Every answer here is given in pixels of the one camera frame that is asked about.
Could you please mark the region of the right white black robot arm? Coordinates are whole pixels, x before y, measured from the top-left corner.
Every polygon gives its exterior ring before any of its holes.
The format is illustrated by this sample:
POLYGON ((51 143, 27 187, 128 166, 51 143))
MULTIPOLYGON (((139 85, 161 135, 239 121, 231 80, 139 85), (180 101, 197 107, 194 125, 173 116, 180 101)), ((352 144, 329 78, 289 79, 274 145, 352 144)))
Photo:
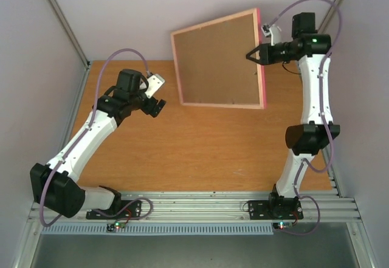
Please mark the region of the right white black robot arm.
POLYGON ((315 28, 314 13, 299 13, 292 18, 292 41, 282 42, 280 29, 265 24, 261 28, 269 43, 260 44, 246 58, 262 66, 296 62, 303 85, 303 111, 300 123, 287 128, 289 150, 283 173, 265 201, 249 201, 251 219, 303 219, 300 185, 314 157, 332 146, 340 134, 334 123, 328 95, 329 57, 332 46, 328 34, 315 28))

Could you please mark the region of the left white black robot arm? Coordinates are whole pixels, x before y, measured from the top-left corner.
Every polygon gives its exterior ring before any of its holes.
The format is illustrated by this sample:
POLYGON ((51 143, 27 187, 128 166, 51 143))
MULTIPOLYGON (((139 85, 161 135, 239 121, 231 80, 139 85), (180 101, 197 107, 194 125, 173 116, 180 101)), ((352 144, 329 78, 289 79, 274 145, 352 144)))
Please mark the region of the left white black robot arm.
POLYGON ((124 206, 118 191, 103 186, 83 188, 77 182, 99 146, 132 112, 159 115, 166 102, 154 95, 164 84, 158 74, 145 77, 131 69, 119 72, 116 84, 97 99, 69 143, 48 163, 36 163, 30 170, 33 199, 40 209, 48 208, 67 218, 81 210, 100 210, 107 218, 121 214, 124 206))

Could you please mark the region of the brown cardboard backing board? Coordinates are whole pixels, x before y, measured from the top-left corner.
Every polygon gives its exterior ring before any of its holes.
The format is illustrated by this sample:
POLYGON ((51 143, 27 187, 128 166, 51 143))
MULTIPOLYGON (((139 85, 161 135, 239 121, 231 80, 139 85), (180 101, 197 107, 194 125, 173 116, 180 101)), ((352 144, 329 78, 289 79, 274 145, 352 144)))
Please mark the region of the brown cardboard backing board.
POLYGON ((246 58, 260 44, 260 12, 249 9, 171 33, 180 103, 264 109, 263 68, 246 58))

